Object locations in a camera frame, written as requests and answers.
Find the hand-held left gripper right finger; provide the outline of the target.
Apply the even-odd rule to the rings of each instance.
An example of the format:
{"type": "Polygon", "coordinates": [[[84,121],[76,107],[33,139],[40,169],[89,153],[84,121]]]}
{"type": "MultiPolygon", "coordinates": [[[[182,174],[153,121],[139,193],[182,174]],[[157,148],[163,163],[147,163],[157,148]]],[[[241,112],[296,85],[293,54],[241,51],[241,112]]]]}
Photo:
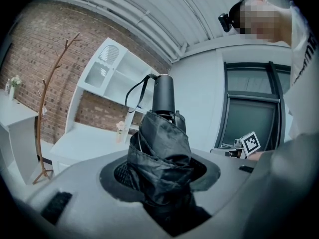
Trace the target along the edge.
{"type": "Polygon", "coordinates": [[[264,154],[240,184],[233,171],[204,195],[211,219],[185,239],[316,239],[319,136],[301,135],[264,154]]]}

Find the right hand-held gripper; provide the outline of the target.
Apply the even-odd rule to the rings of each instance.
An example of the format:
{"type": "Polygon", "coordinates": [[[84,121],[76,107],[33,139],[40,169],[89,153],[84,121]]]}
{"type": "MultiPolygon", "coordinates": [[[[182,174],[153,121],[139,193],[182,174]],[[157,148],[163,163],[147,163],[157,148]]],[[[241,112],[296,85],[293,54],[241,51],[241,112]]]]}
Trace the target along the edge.
{"type": "Polygon", "coordinates": [[[259,140],[253,131],[235,139],[234,144],[231,147],[222,146],[219,148],[213,148],[210,150],[210,153],[233,158],[247,159],[252,154],[255,154],[260,148],[261,145],[259,140]]]}

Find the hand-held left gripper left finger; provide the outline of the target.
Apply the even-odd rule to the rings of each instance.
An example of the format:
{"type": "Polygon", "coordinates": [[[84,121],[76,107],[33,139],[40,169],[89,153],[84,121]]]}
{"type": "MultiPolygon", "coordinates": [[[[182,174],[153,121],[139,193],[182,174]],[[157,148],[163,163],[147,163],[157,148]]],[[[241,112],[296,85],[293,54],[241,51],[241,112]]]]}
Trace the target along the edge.
{"type": "Polygon", "coordinates": [[[73,164],[17,207],[46,239],[169,238],[143,208],[143,194],[115,177],[126,159],[118,151],[73,164]]]}

